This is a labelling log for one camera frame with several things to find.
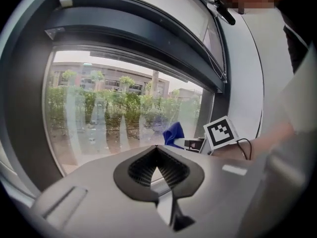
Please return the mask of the blue cloth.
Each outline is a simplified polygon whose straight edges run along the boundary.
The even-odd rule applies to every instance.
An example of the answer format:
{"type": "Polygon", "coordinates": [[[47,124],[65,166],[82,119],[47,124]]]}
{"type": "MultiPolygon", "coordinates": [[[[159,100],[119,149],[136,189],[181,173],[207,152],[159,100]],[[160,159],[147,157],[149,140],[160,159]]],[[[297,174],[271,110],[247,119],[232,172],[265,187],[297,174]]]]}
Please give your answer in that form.
{"type": "Polygon", "coordinates": [[[164,138],[164,144],[167,146],[173,146],[176,148],[181,148],[180,146],[177,146],[174,144],[175,139],[185,138],[183,128],[180,124],[180,122],[175,122],[172,124],[167,130],[165,130],[163,133],[164,138]]]}

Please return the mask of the awning window sash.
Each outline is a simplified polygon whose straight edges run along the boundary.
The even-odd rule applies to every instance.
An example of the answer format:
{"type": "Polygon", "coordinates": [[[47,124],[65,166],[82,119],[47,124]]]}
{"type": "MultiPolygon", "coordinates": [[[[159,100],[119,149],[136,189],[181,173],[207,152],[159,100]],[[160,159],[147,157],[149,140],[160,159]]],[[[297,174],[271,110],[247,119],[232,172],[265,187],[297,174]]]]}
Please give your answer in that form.
{"type": "Polygon", "coordinates": [[[142,0],[170,14],[186,26],[205,45],[219,68],[216,73],[227,82],[222,39],[215,18],[200,0],[142,0]]]}

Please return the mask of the brown building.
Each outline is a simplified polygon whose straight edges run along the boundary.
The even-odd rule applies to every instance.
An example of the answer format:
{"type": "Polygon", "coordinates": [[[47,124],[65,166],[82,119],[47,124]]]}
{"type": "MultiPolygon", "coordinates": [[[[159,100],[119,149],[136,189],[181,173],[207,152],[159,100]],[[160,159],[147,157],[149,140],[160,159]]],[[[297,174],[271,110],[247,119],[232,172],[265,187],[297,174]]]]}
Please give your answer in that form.
{"type": "Polygon", "coordinates": [[[138,95],[151,94],[152,76],[117,66],[80,62],[54,62],[50,68],[53,87],[75,85],[86,91],[104,89],[121,92],[122,77],[133,80],[127,91],[138,95]]]}

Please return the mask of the grey low building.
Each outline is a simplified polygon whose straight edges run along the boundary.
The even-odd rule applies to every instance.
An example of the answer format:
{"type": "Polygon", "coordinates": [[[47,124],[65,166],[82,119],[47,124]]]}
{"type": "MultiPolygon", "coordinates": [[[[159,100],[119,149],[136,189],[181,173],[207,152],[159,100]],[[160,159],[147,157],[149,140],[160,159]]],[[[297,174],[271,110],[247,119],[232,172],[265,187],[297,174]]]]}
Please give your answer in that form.
{"type": "Polygon", "coordinates": [[[200,98],[202,96],[202,91],[198,91],[195,89],[179,88],[169,92],[168,96],[174,99],[188,100],[192,98],[200,98]]]}

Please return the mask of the green hedge row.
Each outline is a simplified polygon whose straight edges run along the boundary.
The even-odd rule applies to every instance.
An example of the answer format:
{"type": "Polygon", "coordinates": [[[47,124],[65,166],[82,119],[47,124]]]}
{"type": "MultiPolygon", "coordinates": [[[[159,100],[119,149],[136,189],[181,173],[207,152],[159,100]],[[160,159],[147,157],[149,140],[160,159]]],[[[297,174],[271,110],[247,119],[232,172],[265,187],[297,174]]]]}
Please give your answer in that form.
{"type": "Polygon", "coordinates": [[[51,128],[65,129],[75,122],[78,130],[86,125],[104,124],[115,131],[124,122],[128,130],[156,127],[160,131],[177,121],[197,123],[200,113],[199,97],[182,99],[138,95],[113,90],[92,91],[80,87],[50,87],[46,111],[51,128]]]}

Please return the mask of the large window glass pane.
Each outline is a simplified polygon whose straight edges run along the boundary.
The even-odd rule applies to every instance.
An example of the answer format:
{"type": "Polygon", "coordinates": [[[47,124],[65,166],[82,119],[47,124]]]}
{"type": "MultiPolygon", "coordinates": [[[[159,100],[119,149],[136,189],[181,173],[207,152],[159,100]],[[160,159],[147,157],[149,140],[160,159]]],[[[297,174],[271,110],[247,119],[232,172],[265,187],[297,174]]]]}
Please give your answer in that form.
{"type": "MultiPolygon", "coordinates": [[[[76,123],[70,121],[67,122],[65,129],[51,128],[46,106],[47,91],[50,87],[53,87],[50,68],[54,62],[80,62],[117,66],[151,76],[153,70],[157,70],[159,72],[159,95],[157,98],[167,98],[169,97],[169,92],[179,88],[202,91],[202,96],[199,98],[201,106],[197,123],[179,122],[186,137],[195,138],[204,135],[203,124],[210,119],[214,92],[205,89],[196,80],[156,61],[113,49],[98,49],[88,46],[80,50],[72,48],[68,50],[56,49],[53,51],[46,68],[43,108],[52,155],[63,175],[70,174],[78,167],[92,160],[141,146],[163,144],[162,133],[172,124],[162,131],[156,127],[141,127],[128,130],[124,122],[115,131],[107,131],[104,124],[89,124],[83,130],[78,130],[76,123]]],[[[128,87],[134,84],[133,80],[127,77],[122,77],[120,81],[124,84],[121,93],[128,92],[128,87]]]]}

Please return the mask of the grey metal window bracket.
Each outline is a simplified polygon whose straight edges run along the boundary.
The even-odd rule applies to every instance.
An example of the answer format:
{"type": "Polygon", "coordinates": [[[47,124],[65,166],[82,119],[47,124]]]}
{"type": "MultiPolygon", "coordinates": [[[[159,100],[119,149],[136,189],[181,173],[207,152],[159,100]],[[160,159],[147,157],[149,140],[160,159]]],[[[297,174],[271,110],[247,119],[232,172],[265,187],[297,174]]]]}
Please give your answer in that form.
{"type": "Polygon", "coordinates": [[[46,29],[45,33],[48,35],[48,37],[54,41],[57,37],[62,35],[65,32],[64,27],[58,27],[58,28],[52,28],[52,29],[46,29]]]}

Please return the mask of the person's right forearm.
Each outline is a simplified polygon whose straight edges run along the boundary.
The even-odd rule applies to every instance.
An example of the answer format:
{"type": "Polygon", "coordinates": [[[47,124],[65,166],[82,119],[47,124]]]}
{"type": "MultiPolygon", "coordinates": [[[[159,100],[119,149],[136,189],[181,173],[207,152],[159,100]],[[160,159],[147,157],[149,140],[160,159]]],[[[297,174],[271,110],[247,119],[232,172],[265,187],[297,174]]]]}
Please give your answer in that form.
{"type": "Polygon", "coordinates": [[[291,123],[283,122],[253,140],[241,140],[216,149],[212,156],[224,159],[254,160],[260,154],[269,151],[273,146],[285,141],[295,134],[291,123]]]}

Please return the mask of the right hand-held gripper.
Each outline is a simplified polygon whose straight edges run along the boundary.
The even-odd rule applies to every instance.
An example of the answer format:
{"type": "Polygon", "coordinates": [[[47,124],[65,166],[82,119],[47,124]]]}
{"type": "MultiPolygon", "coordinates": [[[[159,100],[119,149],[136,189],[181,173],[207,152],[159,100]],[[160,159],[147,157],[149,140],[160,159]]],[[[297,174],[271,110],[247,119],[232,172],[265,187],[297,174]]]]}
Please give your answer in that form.
{"type": "Polygon", "coordinates": [[[238,133],[228,116],[223,116],[203,126],[204,138],[174,140],[174,145],[203,155],[211,155],[216,149],[235,143],[238,133]]]}

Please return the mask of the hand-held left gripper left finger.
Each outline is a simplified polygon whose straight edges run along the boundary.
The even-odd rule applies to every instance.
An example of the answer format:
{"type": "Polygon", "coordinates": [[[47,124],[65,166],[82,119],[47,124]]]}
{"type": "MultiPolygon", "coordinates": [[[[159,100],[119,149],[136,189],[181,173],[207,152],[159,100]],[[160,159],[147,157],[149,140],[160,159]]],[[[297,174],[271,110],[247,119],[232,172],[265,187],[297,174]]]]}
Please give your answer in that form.
{"type": "Polygon", "coordinates": [[[71,238],[171,238],[155,204],[132,200],[113,179],[119,163],[145,149],[83,164],[47,188],[31,209],[71,238]]]}

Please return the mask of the dark window frame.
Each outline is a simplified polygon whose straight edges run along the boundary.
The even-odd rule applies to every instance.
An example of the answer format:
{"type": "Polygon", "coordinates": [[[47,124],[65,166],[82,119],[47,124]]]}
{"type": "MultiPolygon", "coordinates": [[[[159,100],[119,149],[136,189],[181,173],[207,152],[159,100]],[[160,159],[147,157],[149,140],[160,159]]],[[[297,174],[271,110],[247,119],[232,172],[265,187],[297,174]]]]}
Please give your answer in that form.
{"type": "Polygon", "coordinates": [[[168,66],[214,92],[209,121],[228,114],[230,65],[218,25],[227,82],[205,45],[180,21],[142,0],[22,0],[0,33],[0,179],[11,193],[33,201],[63,175],[53,158],[43,108],[46,68],[54,50],[95,47],[168,66]],[[46,29],[64,27],[52,41],[46,29]]]}

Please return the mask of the tall street tree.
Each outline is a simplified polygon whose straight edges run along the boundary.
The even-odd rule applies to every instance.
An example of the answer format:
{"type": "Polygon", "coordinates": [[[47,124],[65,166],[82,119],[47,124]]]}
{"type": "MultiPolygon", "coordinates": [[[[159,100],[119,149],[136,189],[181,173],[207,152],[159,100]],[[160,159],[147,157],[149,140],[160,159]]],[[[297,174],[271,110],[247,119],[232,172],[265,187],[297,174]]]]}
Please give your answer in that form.
{"type": "Polygon", "coordinates": [[[152,74],[152,86],[151,86],[151,95],[156,98],[159,95],[159,72],[153,70],[152,74]]]}

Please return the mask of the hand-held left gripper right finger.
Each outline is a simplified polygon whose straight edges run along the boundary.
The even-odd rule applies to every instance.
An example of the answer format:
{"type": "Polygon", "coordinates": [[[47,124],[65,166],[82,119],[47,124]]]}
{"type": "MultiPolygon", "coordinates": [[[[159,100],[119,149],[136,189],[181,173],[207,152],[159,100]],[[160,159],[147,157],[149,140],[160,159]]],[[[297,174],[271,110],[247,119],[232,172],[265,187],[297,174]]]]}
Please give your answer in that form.
{"type": "Polygon", "coordinates": [[[157,167],[172,196],[172,212],[191,220],[217,206],[247,177],[261,174],[265,156],[255,162],[209,157],[168,146],[157,146],[157,167]]]}

